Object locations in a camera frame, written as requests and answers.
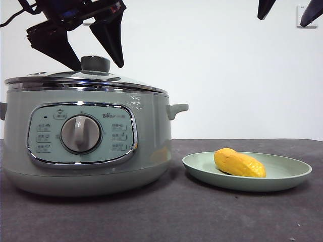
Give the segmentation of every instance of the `table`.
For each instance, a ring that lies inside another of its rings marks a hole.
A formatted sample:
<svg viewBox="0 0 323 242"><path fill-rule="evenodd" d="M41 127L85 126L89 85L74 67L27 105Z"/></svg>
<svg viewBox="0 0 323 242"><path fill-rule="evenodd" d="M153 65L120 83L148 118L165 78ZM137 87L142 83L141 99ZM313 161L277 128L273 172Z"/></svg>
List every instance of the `table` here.
<svg viewBox="0 0 323 242"><path fill-rule="evenodd" d="M1 241L323 241L323 142L196 139L172 145L172 164L160 179L114 195L34 195L1 172ZM305 183L271 193L217 188L186 172L184 156L223 147L299 159L313 172Z"/></svg>

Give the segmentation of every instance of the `silver knob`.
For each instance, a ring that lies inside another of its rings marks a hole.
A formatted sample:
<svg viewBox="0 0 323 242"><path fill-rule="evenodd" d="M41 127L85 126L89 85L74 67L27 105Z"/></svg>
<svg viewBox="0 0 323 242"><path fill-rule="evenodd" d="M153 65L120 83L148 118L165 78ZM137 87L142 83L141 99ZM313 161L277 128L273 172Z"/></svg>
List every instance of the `silver knob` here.
<svg viewBox="0 0 323 242"><path fill-rule="evenodd" d="M109 72L110 60L99 56L83 56L81 58L83 71Z"/></svg>
<svg viewBox="0 0 323 242"><path fill-rule="evenodd" d="M63 125L61 138L63 144L72 152L87 152L98 143L100 128L92 118L76 116Z"/></svg>

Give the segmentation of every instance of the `pot lid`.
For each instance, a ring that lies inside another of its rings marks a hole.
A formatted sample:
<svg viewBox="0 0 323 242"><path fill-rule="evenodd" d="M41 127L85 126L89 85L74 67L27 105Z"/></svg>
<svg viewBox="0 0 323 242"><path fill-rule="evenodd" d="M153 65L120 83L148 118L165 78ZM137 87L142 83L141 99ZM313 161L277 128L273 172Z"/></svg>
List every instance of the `pot lid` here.
<svg viewBox="0 0 323 242"><path fill-rule="evenodd" d="M99 56L84 56L81 58L81 71L47 73L40 72L25 77L15 77L5 80L6 84L33 84L33 87L50 86L51 84L74 84L76 86L109 86L165 93L165 90L149 86L130 78L109 73L110 61Z"/></svg>

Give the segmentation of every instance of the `cable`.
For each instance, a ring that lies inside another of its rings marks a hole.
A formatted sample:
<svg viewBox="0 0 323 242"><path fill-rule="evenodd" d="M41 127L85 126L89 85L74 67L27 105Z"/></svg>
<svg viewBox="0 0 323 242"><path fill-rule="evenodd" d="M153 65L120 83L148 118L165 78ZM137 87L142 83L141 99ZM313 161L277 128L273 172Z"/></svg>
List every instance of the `cable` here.
<svg viewBox="0 0 323 242"><path fill-rule="evenodd" d="M7 26L15 17L17 17L18 15L22 14L25 10L22 9L19 12L16 12L15 14L13 14L7 21L5 21L3 24L0 24L0 28Z"/></svg>

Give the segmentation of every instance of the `control panel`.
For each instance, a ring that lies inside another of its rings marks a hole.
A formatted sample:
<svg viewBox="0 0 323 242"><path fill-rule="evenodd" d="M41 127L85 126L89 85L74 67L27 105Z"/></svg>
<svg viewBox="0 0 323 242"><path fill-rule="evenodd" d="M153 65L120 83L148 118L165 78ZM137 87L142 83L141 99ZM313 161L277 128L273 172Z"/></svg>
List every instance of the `control panel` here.
<svg viewBox="0 0 323 242"><path fill-rule="evenodd" d="M31 116L27 147L37 161L55 165L125 160L137 148L135 118L122 105L47 104Z"/></svg>

